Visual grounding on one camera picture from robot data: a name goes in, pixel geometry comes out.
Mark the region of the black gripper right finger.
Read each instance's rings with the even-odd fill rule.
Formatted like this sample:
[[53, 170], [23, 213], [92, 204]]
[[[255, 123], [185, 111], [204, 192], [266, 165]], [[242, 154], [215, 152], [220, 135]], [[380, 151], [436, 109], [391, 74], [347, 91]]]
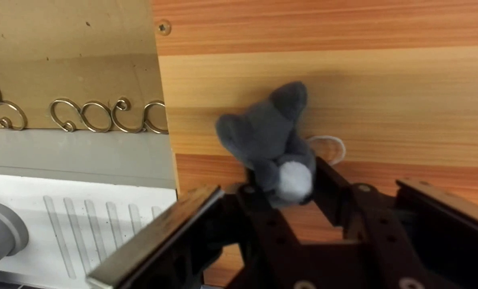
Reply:
[[316, 159], [313, 200], [334, 226], [342, 228], [348, 281], [369, 289], [432, 289], [406, 228], [387, 196], [367, 183], [351, 183]]

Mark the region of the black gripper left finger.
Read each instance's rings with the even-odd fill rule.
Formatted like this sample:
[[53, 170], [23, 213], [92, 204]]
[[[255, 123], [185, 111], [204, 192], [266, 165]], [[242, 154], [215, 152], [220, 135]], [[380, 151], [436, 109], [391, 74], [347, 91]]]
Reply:
[[239, 233], [244, 266], [226, 289], [310, 289], [303, 245], [252, 172], [236, 197], [244, 218]]

